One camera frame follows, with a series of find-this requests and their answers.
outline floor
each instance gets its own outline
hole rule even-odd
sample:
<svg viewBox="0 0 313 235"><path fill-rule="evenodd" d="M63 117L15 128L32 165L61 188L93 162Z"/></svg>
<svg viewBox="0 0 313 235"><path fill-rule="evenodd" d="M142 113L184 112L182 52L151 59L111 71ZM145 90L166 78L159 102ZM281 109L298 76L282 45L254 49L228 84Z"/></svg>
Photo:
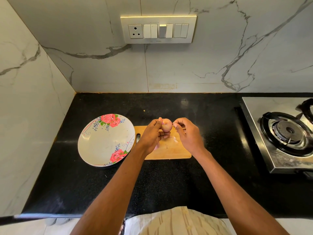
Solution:
<svg viewBox="0 0 313 235"><path fill-rule="evenodd" d="M69 235L78 222L72 219L63 225L46 226L45 220L34 220L10 225L0 226L0 235ZM223 219L233 235L236 235L228 219ZM277 221L290 233L290 235L311 235L313 220L309 219L277 219Z"/></svg>

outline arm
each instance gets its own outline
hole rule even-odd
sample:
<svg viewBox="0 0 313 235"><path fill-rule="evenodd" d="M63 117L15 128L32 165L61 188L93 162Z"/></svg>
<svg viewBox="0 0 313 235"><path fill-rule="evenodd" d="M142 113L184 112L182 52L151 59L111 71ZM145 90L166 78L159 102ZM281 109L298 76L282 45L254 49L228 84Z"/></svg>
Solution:
<svg viewBox="0 0 313 235"><path fill-rule="evenodd" d="M113 178L80 218L71 235L118 234L131 193L146 156L168 133L159 132L162 119L153 120L131 149Z"/></svg>
<svg viewBox="0 0 313 235"><path fill-rule="evenodd" d="M212 154L205 149L197 126L186 118L175 120L173 125L183 146L205 170L238 235L288 235L286 230L215 161Z"/></svg>

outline pink rose design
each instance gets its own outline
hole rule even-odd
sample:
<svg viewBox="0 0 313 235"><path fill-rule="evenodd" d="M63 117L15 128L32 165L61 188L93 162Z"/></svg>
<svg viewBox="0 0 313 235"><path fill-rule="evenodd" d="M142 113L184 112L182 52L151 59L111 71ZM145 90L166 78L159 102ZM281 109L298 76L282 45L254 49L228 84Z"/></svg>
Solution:
<svg viewBox="0 0 313 235"><path fill-rule="evenodd" d="M119 149L117 151L115 151L114 153L112 153L112 156L110 158L111 162L119 162L121 161L125 156L127 155L127 153L124 153L124 151L122 149Z"/></svg>
<svg viewBox="0 0 313 235"><path fill-rule="evenodd" d="M110 126L115 127L115 126L118 126L119 123L120 123L120 118L116 117L115 119L112 120L112 122L110 123Z"/></svg>
<svg viewBox="0 0 313 235"><path fill-rule="evenodd" d="M107 124L111 123L113 119L115 119L115 114L107 114L101 116L101 120Z"/></svg>

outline wooden cutting board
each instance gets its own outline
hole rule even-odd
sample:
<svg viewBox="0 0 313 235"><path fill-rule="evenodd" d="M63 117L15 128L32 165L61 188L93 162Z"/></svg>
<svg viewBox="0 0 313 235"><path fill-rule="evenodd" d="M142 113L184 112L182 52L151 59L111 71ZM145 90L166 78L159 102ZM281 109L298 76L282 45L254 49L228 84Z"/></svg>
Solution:
<svg viewBox="0 0 313 235"><path fill-rule="evenodd" d="M134 126L136 138L138 134L142 135L147 126ZM158 159L182 159L191 158L191 154L184 148L180 141L179 134L173 127L171 130L171 138L162 139L160 147L150 153L145 160L158 160Z"/></svg>

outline white plate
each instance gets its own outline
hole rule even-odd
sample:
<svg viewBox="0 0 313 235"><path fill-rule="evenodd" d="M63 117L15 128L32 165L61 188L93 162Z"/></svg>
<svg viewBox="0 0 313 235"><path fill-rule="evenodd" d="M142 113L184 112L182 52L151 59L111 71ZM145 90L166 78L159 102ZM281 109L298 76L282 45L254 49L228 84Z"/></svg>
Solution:
<svg viewBox="0 0 313 235"><path fill-rule="evenodd" d="M106 167L121 161L135 141L131 121L118 114L102 115L91 121L78 139L80 157L88 164Z"/></svg>

